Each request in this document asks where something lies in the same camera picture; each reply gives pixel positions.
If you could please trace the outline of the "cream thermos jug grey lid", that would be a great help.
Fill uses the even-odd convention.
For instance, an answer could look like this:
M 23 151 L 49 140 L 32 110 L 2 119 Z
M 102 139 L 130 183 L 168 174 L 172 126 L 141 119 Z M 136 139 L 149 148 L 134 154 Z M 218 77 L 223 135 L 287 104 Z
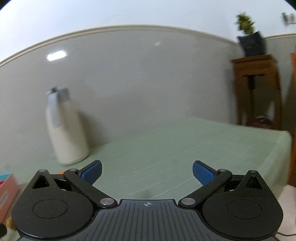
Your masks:
M 68 88 L 53 87 L 47 92 L 46 123 L 61 165 L 78 163 L 89 155 L 86 135 Z

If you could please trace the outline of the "colourful cardboard box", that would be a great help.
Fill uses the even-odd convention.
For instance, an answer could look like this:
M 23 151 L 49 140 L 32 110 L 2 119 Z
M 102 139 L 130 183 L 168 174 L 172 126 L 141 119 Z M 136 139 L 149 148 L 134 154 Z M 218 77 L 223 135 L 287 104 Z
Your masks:
M 15 175 L 11 172 L 1 174 L 1 187 L 0 187 L 0 220 L 4 221 L 11 204 L 15 199 L 20 186 L 15 178 Z

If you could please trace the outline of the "red box under stand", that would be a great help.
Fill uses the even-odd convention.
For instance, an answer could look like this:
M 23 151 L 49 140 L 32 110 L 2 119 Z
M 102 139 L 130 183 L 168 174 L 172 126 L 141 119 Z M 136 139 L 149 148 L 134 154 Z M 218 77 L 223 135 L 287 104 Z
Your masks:
M 273 129 L 273 122 L 265 116 L 259 116 L 257 118 L 250 117 L 247 119 L 246 126 Z

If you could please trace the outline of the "wooden plant stand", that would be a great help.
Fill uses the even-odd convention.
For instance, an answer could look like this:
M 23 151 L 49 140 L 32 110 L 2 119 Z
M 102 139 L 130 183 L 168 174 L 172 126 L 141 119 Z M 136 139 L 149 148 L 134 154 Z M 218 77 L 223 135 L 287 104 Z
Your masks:
M 271 128 L 281 129 L 282 96 L 278 62 L 272 54 L 231 60 L 234 72 L 237 124 L 251 125 L 269 115 Z

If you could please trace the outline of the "potted plant dark pot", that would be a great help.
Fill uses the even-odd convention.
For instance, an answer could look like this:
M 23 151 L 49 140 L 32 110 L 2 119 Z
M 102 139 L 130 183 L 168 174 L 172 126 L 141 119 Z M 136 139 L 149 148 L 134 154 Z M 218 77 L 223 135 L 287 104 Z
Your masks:
M 235 24 L 238 30 L 244 33 L 244 36 L 238 36 L 237 38 L 245 56 L 265 55 L 266 41 L 259 31 L 255 32 L 255 21 L 245 12 L 239 13 L 236 18 Z

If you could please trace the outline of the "orange wooden cabinet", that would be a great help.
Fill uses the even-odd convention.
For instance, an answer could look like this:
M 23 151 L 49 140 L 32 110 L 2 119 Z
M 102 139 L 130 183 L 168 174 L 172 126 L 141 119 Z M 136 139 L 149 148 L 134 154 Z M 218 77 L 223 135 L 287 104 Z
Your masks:
M 293 71 L 293 81 L 296 82 L 296 52 L 290 53 L 290 60 Z

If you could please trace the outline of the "wall socket with charger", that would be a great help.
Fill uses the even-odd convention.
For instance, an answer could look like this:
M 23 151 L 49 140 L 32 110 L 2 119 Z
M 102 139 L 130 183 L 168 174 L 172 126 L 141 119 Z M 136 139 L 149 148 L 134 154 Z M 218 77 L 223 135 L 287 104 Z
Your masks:
M 296 24 L 295 14 L 293 14 L 293 13 L 291 13 L 291 14 L 281 13 L 281 16 L 282 16 L 283 24 L 285 26 L 295 25 Z

